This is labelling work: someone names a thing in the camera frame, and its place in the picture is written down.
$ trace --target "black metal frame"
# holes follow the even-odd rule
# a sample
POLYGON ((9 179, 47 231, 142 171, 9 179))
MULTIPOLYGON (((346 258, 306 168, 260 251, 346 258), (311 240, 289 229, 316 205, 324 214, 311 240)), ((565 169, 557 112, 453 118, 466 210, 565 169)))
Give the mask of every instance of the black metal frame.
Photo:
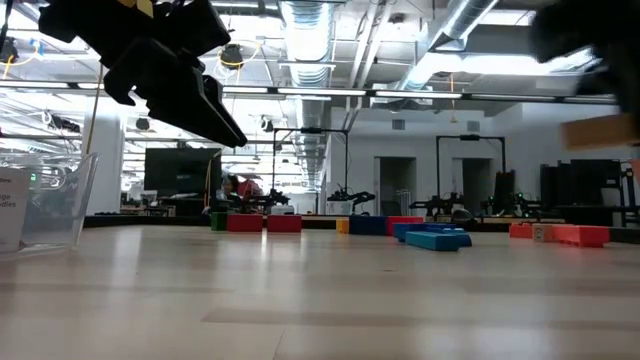
POLYGON ((287 136, 285 136, 285 139, 291 135, 291 133, 295 132, 301 132, 301 133, 309 133, 309 134, 314 134, 319 131, 321 133, 340 133, 344 135, 344 145, 345 145, 345 149, 344 149, 344 187, 345 189, 349 186, 349 131, 348 130, 337 130, 337 129, 317 129, 317 128, 301 128, 301 129, 296 129, 296 128, 274 128, 273 129, 273 158, 272 158, 272 173, 271 173, 271 188, 275 189, 276 188, 276 145, 278 144, 278 140, 276 139, 276 135, 278 134, 279 131, 288 131, 289 134, 287 134, 287 136))
POLYGON ((507 172, 507 150, 504 136, 477 136, 477 135, 438 135, 436 136, 436 176, 438 196, 440 196, 440 140, 441 139, 458 139, 460 141, 478 141, 478 140, 499 140, 502 148, 502 172, 507 172))

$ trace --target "clear plastic bin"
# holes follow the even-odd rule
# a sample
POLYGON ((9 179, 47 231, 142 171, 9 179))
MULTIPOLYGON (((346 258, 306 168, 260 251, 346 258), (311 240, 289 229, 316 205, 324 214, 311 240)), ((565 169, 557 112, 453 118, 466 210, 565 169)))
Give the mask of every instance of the clear plastic bin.
POLYGON ((76 248, 98 154, 0 154, 0 167, 31 174, 20 250, 0 259, 76 248))

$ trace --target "red foam block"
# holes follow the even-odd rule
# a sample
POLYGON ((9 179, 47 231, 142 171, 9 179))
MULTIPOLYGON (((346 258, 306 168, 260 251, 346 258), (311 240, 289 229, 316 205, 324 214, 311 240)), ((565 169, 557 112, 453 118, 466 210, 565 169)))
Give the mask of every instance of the red foam block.
POLYGON ((387 236, 393 236, 394 224, 421 224, 424 219, 421 216, 389 216, 387 217, 387 236))
POLYGON ((268 232, 302 232, 302 216, 300 215, 269 215, 267 217, 268 232))
POLYGON ((229 214, 227 216, 227 231, 262 232, 262 215, 229 214))
POLYGON ((579 247, 603 247, 609 242, 609 228, 604 226, 554 225, 553 239, 579 247))
POLYGON ((518 239, 533 239, 533 227, 531 224, 511 224, 509 237, 518 239))

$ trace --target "doorway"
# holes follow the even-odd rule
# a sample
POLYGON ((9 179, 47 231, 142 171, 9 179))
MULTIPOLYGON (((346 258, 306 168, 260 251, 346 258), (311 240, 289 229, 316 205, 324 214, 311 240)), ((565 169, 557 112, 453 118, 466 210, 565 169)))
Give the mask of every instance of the doorway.
POLYGON ((410 216, 416 192, 416 158, 375 158, 376 215, 410 216))
POLYGON ((462 183, 465 209, 482 212, 480 203, 491 196, 491 159, 462 159, 462 183))

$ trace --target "white label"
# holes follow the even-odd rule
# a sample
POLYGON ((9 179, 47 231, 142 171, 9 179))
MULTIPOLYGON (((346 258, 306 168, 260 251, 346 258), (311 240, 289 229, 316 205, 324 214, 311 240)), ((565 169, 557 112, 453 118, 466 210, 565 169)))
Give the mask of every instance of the white label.
POLYGON ((29 200, 29 173, 0 167, 0 253, 18 251, 29 200))

